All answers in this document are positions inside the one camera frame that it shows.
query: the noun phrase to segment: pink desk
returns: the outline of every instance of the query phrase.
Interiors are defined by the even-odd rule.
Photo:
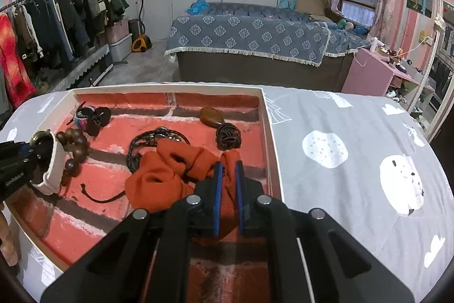
[[[419,85],[410,75],[381,61],[380,55],[362,48],[351,63],[342,93],[383,97],[391,82],[401,82],[399,79]]]

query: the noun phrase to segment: bed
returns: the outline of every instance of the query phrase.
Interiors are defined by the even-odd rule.
[[[210,3],[174,20],[165,54],[177,55],[182,81],[340,92],[353,52],[368,44],[308,13]]]
[[[385,97],[261,88],[287,206],[325,209],[402,280],[417,303],[439,302],[454,277],[448,267],[454,196],[415,121]],[[0,131],[0,141],[11,132],[16,141],[30,137],[65,93],[22,105]],[[28,240],[19,239],[26,254],[31,247],[22,244]],[[22,263],[26,267],[27,258]],[[33,279],[39,276],[25,268],[23,282],[36,290]]]

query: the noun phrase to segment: metal rivet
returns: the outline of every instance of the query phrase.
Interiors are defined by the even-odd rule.
[[[262,204],[262,205],[267,205],[267,204],[270,204],[271,203],[271,197],[269,195],[266,195],[266,194],[262,194],[262,195],[259,195],[257,197],[257,201],[258,203]]]
[[[133,213],[133,217],[136,220],[143,220],[145,217],[147,217],[148,212],[145,209],[136,209]]]
[[[196,194],[192,194],[186,198],[186,202],[188,202],[189,204],[191,204],[193,206],[196,204],[199,204],[200,201],[201,201],[201,198]]]
[[[316,220],[322,220],[325,218],[326,213],[324,212],[323,209],[320,208],[314,208],[311,212],[310,215],[314,217]]]

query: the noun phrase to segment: bed frame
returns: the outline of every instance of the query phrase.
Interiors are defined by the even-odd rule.
[[[353,54],[323,57],[319,67],[232,53],[179,52],[181,81],[295,87],[340,92]]]

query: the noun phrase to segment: gray tile floor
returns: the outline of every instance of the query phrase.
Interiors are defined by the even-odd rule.
[[[164,55],[166,45],[167,40],[156,41],[145,53],[131,53],[124,59],[128,64],[114,66],[99,86],[180,81],[178,61]]]

